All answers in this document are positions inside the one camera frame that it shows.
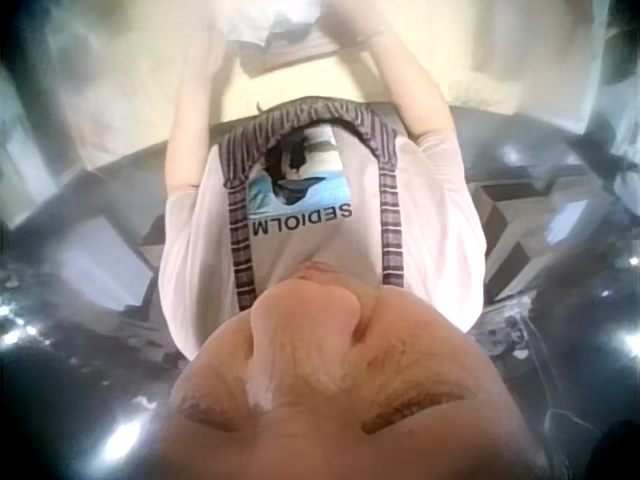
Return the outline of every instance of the white t-shirt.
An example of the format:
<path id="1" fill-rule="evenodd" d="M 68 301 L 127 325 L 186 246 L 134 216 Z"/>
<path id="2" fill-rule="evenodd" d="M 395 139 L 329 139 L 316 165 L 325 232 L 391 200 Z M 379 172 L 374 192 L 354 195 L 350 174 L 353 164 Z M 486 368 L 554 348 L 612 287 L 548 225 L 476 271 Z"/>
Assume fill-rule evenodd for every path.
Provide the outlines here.
<path id="1" fill-rule="evenodd" d="M 258 295 L 303 262 L 326 262 L 372 287 L 382 284 L 378 164 L 345 130 L 334 135 L 350 201 L 297 218 L 250 222 Z M 486 241 L 453 134 L 396 140 L 405 288 L 466 332 L 483 307 Z M 173 192 L 160 296 L 178 348 L 193 359 L 215 329 L 239 313 L 227 192 L 218 149 L 199 188 Z"/>

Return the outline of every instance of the hand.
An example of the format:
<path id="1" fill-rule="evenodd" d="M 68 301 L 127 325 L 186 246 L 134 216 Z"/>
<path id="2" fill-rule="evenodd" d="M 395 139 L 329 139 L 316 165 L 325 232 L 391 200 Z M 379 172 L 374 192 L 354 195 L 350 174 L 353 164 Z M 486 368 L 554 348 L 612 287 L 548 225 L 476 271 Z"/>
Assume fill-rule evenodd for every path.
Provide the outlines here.
<path id="1" fill-rule="evenodd" d="M 183 81 L 210 85 L 226 54 L 224 34 L 218 27 L 209 2 L 199 1 L 194 9 L 193 29 L 185 56 Z"/>
<path id="2" fill-rule="evenodd" d="M 348 30 L 352 40 L 375 35 L 388 23 L 378 0 L 324 0 L 323 8 Z"/>

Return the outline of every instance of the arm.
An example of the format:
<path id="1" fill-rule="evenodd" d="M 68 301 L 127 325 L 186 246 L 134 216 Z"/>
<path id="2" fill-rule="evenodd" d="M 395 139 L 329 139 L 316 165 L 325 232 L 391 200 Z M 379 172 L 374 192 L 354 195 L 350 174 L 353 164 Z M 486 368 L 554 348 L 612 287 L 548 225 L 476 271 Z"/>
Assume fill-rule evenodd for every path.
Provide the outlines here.
<path id="1" fill-rule="evenodd" d="M 224 38 L 207 19 L 207 25 L 194 35 L 178 91 L 165 163 L 169 193 L 202 182 L 209 155 L 213 83 L 224 54 Z"/>
<path id="2" fill-rule="evenodd" d="M 429 72 L 391 29 L 375 0 L 326 0 L 330 12 L 361 39 L 413 139 L 453 132 L 451 110 Z"/>

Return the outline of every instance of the man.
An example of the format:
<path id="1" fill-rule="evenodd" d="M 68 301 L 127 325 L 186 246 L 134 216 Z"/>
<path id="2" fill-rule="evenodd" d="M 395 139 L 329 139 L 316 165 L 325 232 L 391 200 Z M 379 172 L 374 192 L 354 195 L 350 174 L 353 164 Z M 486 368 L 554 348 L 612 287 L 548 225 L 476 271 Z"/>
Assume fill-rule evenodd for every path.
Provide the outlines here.
<path id="1" fill-rule="evenodd" d="M 369 51 L 412 140 L 362 105 L 303 99 L 208 157 L 222 41 L 196 50 L 166 167 L 160 288 L 193 362 L 172 393 L 165 473 L 532 478 L 544 454 L 463 333 L 482 308 L 485 242 L 448 105 L 375 2 L 327 7 Z M 339 157 L 347 186 L 337 203 L 313 215 L 304 201 L 276 200 L 285 210 L 260 217 L 247 200 L 252 181 L 291 169 L 288 155 L 308 142 L 282 145 L 326 125 L 314 135 L 336 146 L 328 163 Z M 316 165 L 314 151 L 297 172 Z M 325 183 L 305 188 L 322 193 Z"/>

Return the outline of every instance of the mouth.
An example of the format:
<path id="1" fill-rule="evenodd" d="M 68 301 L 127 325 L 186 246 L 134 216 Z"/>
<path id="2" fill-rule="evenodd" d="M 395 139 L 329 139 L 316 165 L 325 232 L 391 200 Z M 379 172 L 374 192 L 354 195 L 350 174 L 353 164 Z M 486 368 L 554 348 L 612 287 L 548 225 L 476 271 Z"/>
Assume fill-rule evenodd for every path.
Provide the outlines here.
<path id="1" fill-rule="evenodd" d="M 300 265 L 291 278 L 308 280 L 309 274 L 313 273 L 338 273 L 338 271 L 328 263 L 313 260 Z"/>

